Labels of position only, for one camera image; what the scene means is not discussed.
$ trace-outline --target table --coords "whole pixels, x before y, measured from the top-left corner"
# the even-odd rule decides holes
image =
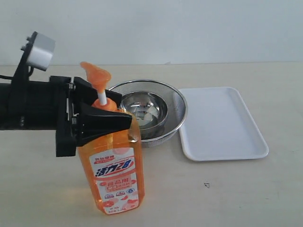
[[[102,66],[109,86],[155,79],[177,88],[239,90],[268,146],[258,160],[196,163],[177,133],[145,149],[141,207],[105,216],[79,157],[55,157],[54,131],[0,131],[1,227],[298,227],[303,223],[303,63]],[[12,75],[16,67],[0,67]],[[81,76],[79,66],[35,70],[31,79]]]

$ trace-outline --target metal bowl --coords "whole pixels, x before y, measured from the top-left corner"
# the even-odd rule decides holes
[[[146,120],[150,121],[146,124],[142,122],[140,126],[142,146],[145,148],[169,140],[187,117],[187,103],[184,96],[166,83],[148,79],[130,80],[117,84],[109,90],[123,95],[120,108],[131,112],[137,119],[138,116],[142,117],[144,111],[151,114],[146,116]]]
[[[163,130],[168,108],[160,96],[152,92],[135,91],[122,97],[121,108],[132,113],[140,127],[143,140],[148,140]]]

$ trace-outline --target bottle label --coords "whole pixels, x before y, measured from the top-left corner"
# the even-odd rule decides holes
[[[110,149],[90,156],[89,160],[105,213],[139,206],[133,148]]]

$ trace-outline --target pump dispenser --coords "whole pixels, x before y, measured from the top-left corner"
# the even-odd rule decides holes
[[[131,115],[118,109],[116,103],[106,97],[106,85],[111,79],[108,71],[87,62],[80,65],[98,93],[93,107]],[[101,136],[78,147],[78,153],[99,210],[110,215],[141,205],[145,195],[142,147],[139,125],[134,116],[128,130]]]

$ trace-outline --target white plastic tray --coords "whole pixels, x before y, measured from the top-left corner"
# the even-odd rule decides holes
[[[194,161],[262,158],[268,146],[239,92],[231,87],[180,89],[188,115],[182,148]]]

